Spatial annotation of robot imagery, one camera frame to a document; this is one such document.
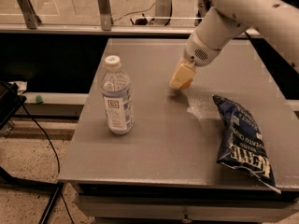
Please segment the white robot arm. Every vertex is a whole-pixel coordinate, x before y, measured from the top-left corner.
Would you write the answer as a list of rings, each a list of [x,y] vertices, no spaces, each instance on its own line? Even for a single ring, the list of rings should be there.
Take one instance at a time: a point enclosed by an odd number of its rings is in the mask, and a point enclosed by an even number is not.
[[[192,83],[235,37],[255,29],[293,68],[299,66],[299,8],[282,0],[210,0],[211,8],[187,40],[170,79],[173,89]]]

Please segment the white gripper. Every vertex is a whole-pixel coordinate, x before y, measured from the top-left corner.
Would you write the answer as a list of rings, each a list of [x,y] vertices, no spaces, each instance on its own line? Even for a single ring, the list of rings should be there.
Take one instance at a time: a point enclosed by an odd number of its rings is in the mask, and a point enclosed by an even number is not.
[[[195,66],[209,65],[219,53],[217,49],[207,47],[197,33],[192,33],[187,40],[183,53],[183,57],[187,61],[178,63],[170,79],[170,87],[179,90],[184,83],[193,79],[196,73]]]

